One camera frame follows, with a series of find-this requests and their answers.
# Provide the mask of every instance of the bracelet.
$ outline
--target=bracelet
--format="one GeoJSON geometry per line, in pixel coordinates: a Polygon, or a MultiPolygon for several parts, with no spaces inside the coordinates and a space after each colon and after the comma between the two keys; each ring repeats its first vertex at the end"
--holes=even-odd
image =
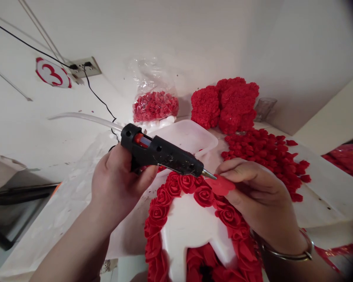
{"type": "Polygon", "coordinates": [[[266,245],[267,243],[263,239],[261,239],[261,248],[263,249],[263,251],[271,253],[272,255],[283,260],[293,260],[293,261],[313,260],[311,256],[311,252],[313,251],[313,248],[314,248],[314,242],[310,239],[310,237],[306,234],[305,231],[303,231],[302,229],[300,229],[299,231],[302,233],[303,237],[305,237],[307,243],[309,244],[307,250],[304,251],[303,254],[301,255],[285,255],[285,254],[281,254],[276,251],[273,251],[269,246],[266,245]]]}

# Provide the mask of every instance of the clear glass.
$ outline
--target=clear glass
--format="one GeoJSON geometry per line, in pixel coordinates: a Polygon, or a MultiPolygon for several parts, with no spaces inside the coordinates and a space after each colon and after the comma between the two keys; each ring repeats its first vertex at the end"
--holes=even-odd
{"type": "Polygon", "coordinates": [[[260,98],[258,104],[255,107],[256,118],[255,122],[265,121],[269,112],[272,110],[273,106],[276,104],[277,99],[275,98],[260,98]]]}

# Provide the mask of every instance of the clear plastic bag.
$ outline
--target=clear plastic bag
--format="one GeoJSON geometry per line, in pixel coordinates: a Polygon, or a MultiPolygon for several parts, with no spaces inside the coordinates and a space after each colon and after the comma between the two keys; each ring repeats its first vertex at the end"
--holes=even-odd
{"type": "Polygon", "coordinates": [[[130,65],[137,82],[133,121],[154,121],[177,116],[179,102],[170,74],[157,58],[133,60],[130,65]]]}
{"type": "Polygon", "coordinates": [[[322,157],[353,176],[353,144],[341,145],[322,157]]]}

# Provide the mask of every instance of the white wall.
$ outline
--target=white wall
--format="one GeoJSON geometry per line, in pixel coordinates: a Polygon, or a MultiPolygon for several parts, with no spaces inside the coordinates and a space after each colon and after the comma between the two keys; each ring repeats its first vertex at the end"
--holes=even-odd
{"type": "Polygon", "coordinates": [[[323,155],[353,139],[353,80],[333,97],[294,137],[323,155]]]}
{"type": "MultiPolygon", "coordinates": [[[[154,54],[169,65],[182,97],[181,115],[190,112],[190,95],[198,87],[242,76],[260,85],[260,96],[279,100],[271,123],[289,134],[353,78],[353,19],[339,0],[27,3],[65,58],[95,57],[103,75],[92,77],[92,87],[120,121],[130,118],[136,91],[126,63],[139,54],[154,54]]],[[[17,1],[0,0],[0,17],[45,45],[17,1]]],[[[31,176],[42,179],[32,183],[57,182],[68,172],[65,163],[78,161],[106,129],[45,118],[78,110],[110,115],[86,85],[68,90],[41,82],[35,74],[38,56],[0,30],[0,71],[34,100],[27,102],[0,78],[0,154],[39,169],[31,176]]]]}

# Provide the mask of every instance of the hand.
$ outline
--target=hand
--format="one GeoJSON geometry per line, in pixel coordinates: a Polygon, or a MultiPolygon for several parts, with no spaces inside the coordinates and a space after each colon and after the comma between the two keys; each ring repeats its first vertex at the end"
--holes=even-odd
{"type": "Polygon", "coordinates": [[[93,174],[90,205],[108,219],[112,230],[132,211],[157,175],[157,166],[147,167],[140,175],[130,172],[131,160],[131,153],[118,144],[103,156],[93,174]]]}
{"type": "Polygon", "coordinates": [[[308,248],[300,234],[291,198],[271,171],[240,158],[222,163],[216,174],[237,183],[226,199],[274,250],[300,255],[308,248]]]}

